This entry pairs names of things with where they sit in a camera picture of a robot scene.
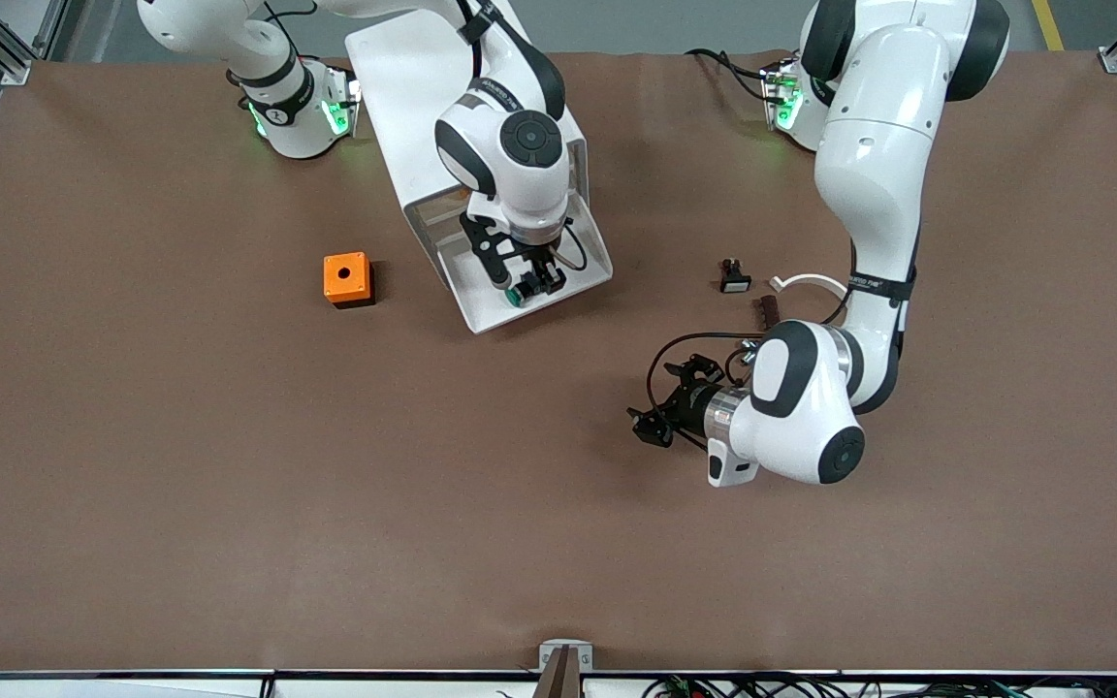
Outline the white drawer cabinet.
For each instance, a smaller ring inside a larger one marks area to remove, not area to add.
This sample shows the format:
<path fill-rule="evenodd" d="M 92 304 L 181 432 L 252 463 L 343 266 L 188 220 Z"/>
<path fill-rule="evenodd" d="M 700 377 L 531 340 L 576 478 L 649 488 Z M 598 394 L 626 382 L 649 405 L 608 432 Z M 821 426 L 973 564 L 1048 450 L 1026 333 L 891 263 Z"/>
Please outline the white drawer cabinet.
<path fill-rule="evenodd" d="M 494 4 L 502 8 L 532 44 L 510 9 L 509 0 L 494 0 Z M 350 34 L 345 45 L 403 212 L 404 205 L 435 190 L 461 184 L 440 163 L 435 150 L 433 127 L 435 119 L 461 97 L 469 84 L 471 52 L 454 34 L 454 28 L 431 12 L 402 12 L 369 19 L 373 25 Z M 569 108 L 566 87 L 564 102 L 566 113 L 558 128 L 570 147 L 570 189 L 577 187 L 589 205 L 588 142 Z"/>

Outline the brown table cover mat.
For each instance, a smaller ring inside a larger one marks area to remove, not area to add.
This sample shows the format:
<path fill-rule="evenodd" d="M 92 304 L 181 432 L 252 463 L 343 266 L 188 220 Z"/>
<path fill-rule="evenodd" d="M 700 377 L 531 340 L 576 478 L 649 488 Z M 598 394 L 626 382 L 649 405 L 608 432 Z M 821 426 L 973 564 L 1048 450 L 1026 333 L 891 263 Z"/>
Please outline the brown table cover mat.
<path fill-rule="evenodd" d="M 209 65 L 1 93 L 0 670 L 1117 671 L 1117 77 L 1015 52 L 945 109 L 865 459 L 713 488 L 632 433 L 648 363 L 756 328 L 722 258 L 849 241 L 709 65 L 558 65 L 615 274 L 483 335 L 374 142 L 276 156 Z"/>

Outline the white curved plastic bracket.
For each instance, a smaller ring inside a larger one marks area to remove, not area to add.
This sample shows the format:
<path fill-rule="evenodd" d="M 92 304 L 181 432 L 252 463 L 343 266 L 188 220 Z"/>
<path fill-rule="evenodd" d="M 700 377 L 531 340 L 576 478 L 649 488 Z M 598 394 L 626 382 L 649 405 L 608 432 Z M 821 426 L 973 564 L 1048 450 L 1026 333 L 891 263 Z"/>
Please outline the white curved plastic bracket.
<path fill-rule="evenodd" d="M 812 286 L 819 288 L 819 290 L 829 291 L 838 298 L 839 302 L 846 299 L 847 287 L 843 283 L 838 283 L 837 279 L 829 277 L 829 275 L 818 274 L 818 272 L 801 272 L 790 275 L 787 278 L 781 278 L 779 275 L 773 275 L 770 279 L 770 287 L 773 291 L 783 293 L 792 290 L 792 288 L 801 286 Z"/>

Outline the orange button enclosure box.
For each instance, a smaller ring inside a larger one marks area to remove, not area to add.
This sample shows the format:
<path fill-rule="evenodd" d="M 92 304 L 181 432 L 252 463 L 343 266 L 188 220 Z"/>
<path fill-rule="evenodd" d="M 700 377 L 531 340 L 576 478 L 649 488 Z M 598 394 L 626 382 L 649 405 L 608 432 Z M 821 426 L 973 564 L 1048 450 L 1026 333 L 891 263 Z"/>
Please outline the orange button enclosure box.
<path fill-rule="evenodd" d="M 325 300 L 336 309 L 376 305 L 375 267 L 363 251 L 325 256 L 322 279 Z"/>

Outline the grey metal mount bracket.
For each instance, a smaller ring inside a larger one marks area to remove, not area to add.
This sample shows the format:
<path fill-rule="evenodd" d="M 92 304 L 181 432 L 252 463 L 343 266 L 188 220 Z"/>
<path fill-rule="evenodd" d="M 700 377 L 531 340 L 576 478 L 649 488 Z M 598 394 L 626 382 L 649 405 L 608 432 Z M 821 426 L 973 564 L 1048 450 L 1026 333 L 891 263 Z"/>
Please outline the grey metal mount bracket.
<path fill-rule="evenodd" d="M 558 656 L 566 666 L 573 666 L 580 673 L 589 673 L 594 670 L 593 644 L 589 641 L 577 639 L 550 639 L 540 644 L 540 673 L 546 670 L 551 659 Z"/>

